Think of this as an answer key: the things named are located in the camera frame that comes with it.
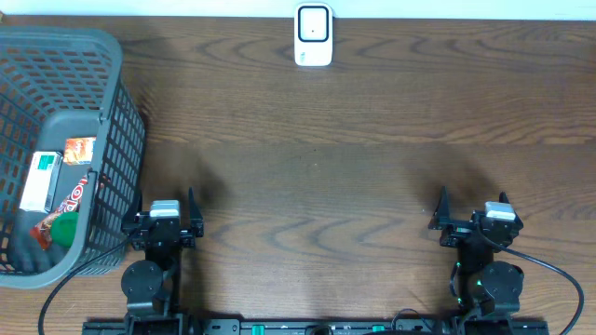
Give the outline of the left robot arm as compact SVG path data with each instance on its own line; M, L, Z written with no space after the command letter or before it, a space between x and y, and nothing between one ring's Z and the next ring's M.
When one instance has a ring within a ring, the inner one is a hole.
M121 288L127 297L124 318L127 334L201 334L203 327L181 309L182 253L194 248L204 234L204 219L192 190L188 191L189 226L184 228L180 202L160 200L142 210L136 192L121 230L144 259L123 273Z

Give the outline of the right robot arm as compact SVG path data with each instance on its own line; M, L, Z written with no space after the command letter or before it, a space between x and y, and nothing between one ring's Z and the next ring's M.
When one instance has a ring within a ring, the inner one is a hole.
M457 298L461 314L450 319L453 334L511 334L511 315L520 310L524 273L494 255L511 245L523 224L501 193L468 220L452 217L446 188L428 224L441 232L440 245L457 249L457 261L450 278L450 291Z

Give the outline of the small orange snack box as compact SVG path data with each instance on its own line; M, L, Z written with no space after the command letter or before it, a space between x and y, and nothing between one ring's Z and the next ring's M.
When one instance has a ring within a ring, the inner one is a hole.
M67 139L63 162L70 166L90 164L94 154L95 142L95 137Z

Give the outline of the red chocolate bar wrapper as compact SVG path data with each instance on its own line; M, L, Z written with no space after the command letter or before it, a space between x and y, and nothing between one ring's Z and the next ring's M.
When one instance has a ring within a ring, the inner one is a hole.
M42 250L49 249L53 244L50 236L50 229L57 217L64 212L78 212L84 188L87 184L88 178L83 176L59 206L29 231L30 236L39 244Z

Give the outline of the green-lidded jar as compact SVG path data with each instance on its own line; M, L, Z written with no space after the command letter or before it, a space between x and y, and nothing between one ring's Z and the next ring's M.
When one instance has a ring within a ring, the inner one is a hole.
M52 242L70 248L75 239L76 226L79 213L76 211L64 212L53 222L50 229Z

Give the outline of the white green-labelled box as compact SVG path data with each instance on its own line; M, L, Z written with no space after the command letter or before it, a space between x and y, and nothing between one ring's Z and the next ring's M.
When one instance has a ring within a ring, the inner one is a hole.
M60 174L60 152L35 152L20 200L20 209L49 213Z

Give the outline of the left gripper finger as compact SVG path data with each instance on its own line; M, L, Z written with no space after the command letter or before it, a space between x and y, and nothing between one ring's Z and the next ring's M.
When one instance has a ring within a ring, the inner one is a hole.
M123 216L124 224L132 224L137 221L137 214L142 210L142 191L137 188L129 206L129 209Z
M188 190L188 207L189 207L189 218L192 226L202 226L203 216L200 212L199 206L196 203L193 188L190 187Z

